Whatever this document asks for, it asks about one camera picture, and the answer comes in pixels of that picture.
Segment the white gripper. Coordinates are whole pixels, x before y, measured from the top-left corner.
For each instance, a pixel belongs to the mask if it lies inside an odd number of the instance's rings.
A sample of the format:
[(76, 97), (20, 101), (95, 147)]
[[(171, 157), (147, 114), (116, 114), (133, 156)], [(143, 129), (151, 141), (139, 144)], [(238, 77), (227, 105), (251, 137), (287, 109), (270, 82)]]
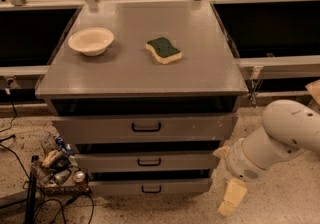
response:
[(244, 139), (240, 138), (231, 147), (222, 146), (213, 152), (219, 159), (226, 157), (227, 170), (236, 177), (224, 180), (224, 194), (218, 206), (218, 213), (222, 216), (233, 214), (246, 196), (248, 189), (243, 180), (256, 180), (263, 174), (263, 169), (258, 168), (247, 158), (243, 141)]

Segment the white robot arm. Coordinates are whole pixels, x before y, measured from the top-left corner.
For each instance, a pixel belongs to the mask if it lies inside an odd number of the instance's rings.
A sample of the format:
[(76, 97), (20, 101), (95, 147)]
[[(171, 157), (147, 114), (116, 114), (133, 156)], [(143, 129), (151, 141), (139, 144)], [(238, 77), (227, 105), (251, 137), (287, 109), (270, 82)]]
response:
[(216, 149), (232, 175), (224, 184), (218, 207), (231, 215), (247, 194), (247, 182), (256, 180), (272, 165), (296, 158), (304, 151), (320, 152), (320, 113), (292, 100), (277, 100), (262, 113), (261, 126), (231, 146)]

